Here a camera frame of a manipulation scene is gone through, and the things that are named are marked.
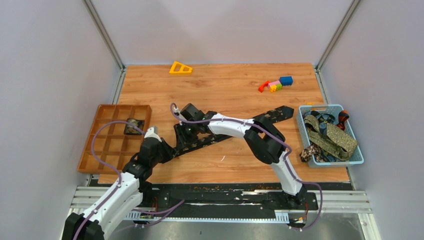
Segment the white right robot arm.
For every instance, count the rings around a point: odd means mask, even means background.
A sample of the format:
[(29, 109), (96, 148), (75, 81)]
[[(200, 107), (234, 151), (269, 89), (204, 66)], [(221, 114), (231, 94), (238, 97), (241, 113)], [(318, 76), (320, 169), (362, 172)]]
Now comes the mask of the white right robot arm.
[(265, 115), (241, 119), (225, 116), (215, 111), (207, 113), (187, 104), (178, 109), (170, 105), (173, 116), (179, 121), (174, 125), (177, 150), (181, 153), (212, 145), (229, 138), (245, 140), (253, 155), (262, 163), (271, 166), (286, 193), (286, 204), (298, 209), (306, 201), (307, 189), (294, 171), (288, 155), (292, 149), (284, 135)]

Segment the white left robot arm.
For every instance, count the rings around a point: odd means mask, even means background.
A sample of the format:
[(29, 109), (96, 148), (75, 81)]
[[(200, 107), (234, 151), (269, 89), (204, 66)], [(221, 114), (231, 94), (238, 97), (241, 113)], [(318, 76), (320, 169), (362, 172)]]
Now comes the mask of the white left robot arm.
[(71, 213), (64, 224), (64, 240), (106, 240), (123, 218), (154, 198), (147, 179), (157, 164), (172, 160), (177, 151), (163, 138), (145, 137), (139, 152), (123, 167), (117, 181), (81, 214)]

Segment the black tie with gold pattern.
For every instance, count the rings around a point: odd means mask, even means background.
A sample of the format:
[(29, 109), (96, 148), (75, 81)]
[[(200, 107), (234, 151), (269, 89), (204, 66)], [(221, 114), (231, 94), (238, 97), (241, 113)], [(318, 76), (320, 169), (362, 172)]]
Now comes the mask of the black tie with gold pattern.
[[(171, 112), (174, 114), (174, 103), (170, 106)], [(265, 128), (270, 124), (275, 124), (288, 120), (293, 117), (294, 109), (288, 106), (280, 106), (274, 109), (271, 109), (265, 113), (254, 116), (253, 120), (265, 121), (264, 124), (260, 123), (259, 126)], [(198, 139), (195, 140), (195, 143), (192, 145), (194, 150), (198, 150), (229, 138), (243, 138), (244, 132), (251, 129), (250, 125), (243, 125), (242, 123), (237, 123), (234, 121), (211, 121), (208, 124), (208, 128), (211, 131), (211, 134), (198, 134)], [(182, 156), (187, 153), (177, 153), (176, 157)]]

